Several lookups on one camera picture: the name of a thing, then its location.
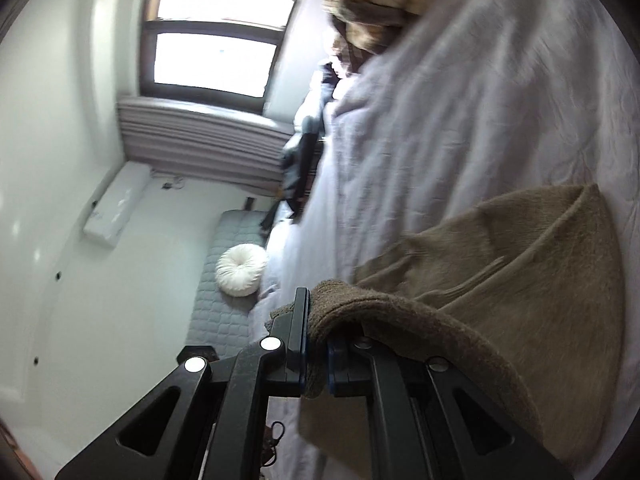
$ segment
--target white bed sheet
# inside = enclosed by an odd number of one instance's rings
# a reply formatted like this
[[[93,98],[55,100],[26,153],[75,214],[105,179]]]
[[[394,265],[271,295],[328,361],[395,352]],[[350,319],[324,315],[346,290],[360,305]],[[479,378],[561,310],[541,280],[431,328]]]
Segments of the white bed sheet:
[[[297,286],[351,279],[402,232],[421,232],[514,189],[596,182],[626,279],[618,390],[592,479],[640,406],[640,67],[598,0],[436,0],[372,60],[327,121],[331,140],[280,288],[255,309],[254,338]],[[273,480],[346,480],[295,433],[297,402],[272,400],[287,434]]]

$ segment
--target gray quilted mat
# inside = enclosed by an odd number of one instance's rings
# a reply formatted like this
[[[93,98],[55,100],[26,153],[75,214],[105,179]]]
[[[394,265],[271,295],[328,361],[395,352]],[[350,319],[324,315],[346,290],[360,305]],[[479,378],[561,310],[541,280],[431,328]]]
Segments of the gray quilted mat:
[[[216,264],[222,253],[238,244],[264,246],[260,222],[264,211],[222,213],[204,264],[187,333],[187,345],[211,345],[221,359],[232,357],[249,343],[249,311],[256,295],[232,298],[218,289]]]

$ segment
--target window frame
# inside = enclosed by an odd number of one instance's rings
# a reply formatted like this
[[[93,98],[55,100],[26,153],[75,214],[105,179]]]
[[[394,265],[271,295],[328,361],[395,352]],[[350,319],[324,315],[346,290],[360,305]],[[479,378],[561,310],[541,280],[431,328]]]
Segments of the window frame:
[[[147,17],[154,8],[159,7],[160,0],[145,0],[140,23],[140,62],[138,74],[140,95],[214,105],[261,115],[267,96],[273,85],[274,74],[280,61],[280,54],[282,53],[282,47],[289,31],[289,25],[297,14],[300,1],[301,0],[294,1],[287,24],[280,30],[279,28],[234,22],[148,20]],[[264,87],[263,96],[252,97],[211,88],[156,83],[154,73],[158,34],[167,32],[176,34],[208,34],[210,36],[225,36],[274,44],[276,49],[273,54],[273,60],[271,61],[269,78]]]

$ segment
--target gray curtain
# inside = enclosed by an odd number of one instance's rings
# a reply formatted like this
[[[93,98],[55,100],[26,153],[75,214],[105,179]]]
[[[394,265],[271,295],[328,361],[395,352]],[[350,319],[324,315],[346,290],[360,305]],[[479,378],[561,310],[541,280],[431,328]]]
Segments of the gray curtain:
[[[149,97],[118,101],[129,160],[154,170],[236,184],[273,195],[293,125],[207,105]]]

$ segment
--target round pleated cushion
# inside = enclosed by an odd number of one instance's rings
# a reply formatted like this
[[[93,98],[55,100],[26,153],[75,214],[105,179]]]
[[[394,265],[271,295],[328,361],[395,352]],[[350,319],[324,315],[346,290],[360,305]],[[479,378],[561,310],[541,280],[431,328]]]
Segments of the round pleated cushion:
[[[267,251],[255,244],[240,244],[226,251],[216,265],[220,290],[235,298],[253,294],[267,265]]]

